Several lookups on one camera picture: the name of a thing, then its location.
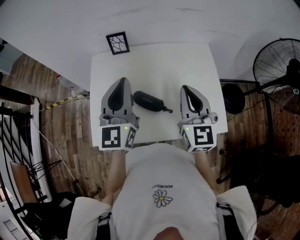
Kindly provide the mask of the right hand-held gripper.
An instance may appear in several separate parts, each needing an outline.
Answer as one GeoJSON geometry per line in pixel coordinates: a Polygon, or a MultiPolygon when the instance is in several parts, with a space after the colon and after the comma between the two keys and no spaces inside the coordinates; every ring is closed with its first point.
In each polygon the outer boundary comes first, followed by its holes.
{"type": "Polygon", "coordinates": [[[208,99],[198,90],[183,85],[180,89],[182,120],[178,127],[188,152],[207,152],[216,147],[215,124],[218,115],[211,113],[208,99]]]}

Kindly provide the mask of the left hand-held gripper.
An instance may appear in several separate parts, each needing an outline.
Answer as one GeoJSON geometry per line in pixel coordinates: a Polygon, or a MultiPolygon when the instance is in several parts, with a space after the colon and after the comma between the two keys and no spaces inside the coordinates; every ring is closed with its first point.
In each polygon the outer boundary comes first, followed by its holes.
{"type": "Polygon", "coordinates": [[[100,145],[102,151],[130,151],[139,129],[140,117],[135,114],[127,118],[107,115],[120,111],[124,115],[132,112],[132,89],[125,77],[114,82],[106,91],[101,101],[100,145]]]}

